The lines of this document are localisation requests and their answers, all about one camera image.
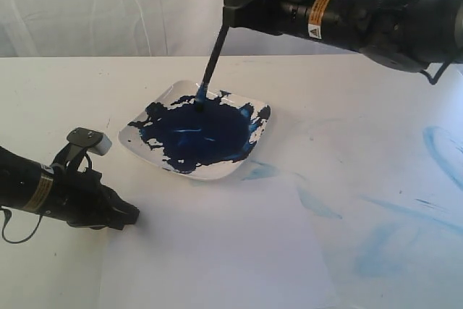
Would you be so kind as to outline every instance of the table surface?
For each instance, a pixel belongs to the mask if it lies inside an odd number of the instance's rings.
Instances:
[[[157,169],[118,132],[205,57],[0,59],[0,144],[49,164],[74,127],[114,143],[93,157],[125,200],[190,180]],[[431,87],[360,55],[222,57],[212,88],[267,101],[271,122],[239,179],[294,177],[339,308],[460,308],[463,301],[463,79]],[[14,212],[8,235],[36,216]],[[0,243],[0,307],[95,308],[105,231],[44,219],[24,245]]]

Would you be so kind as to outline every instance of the square plate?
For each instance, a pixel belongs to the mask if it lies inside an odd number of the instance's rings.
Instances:
[[[193,81],[173,84],[119,133],[119,141],[146,161],[192,179],[231,174],[262,136],[270,106],[209,90],[204,111],[197,112],[198,87]]]

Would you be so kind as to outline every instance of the white curtain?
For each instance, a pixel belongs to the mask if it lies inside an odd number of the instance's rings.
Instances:
[[[0,0],[0,56],[207,56],[222,0]],[[232,30],[225,54],[336,49]]]

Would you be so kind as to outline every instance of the white paper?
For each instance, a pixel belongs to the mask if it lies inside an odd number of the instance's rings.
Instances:
[[[134,200],[110,234],[100,309],[326,308],[333,285],[306,210],[283,179]]]

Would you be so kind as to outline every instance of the paintbrush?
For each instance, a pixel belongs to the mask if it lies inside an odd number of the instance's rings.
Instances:
[[[201,82],[201,86],[198,88],[195,96],[196,111],[204,110],[204,103],[208,94],[209,83],[211,82],[212,75],[216,69],[217,61],[220,57],[220,53],[222,52],[222,48],[224,47],[225,38],[229,32],[229,29],[230,27],[228,25],[222,25],[220,31],[218,32],[216,44],[214,45],[211,57],[209,58],[208,66],[204,71],[203,81]]]

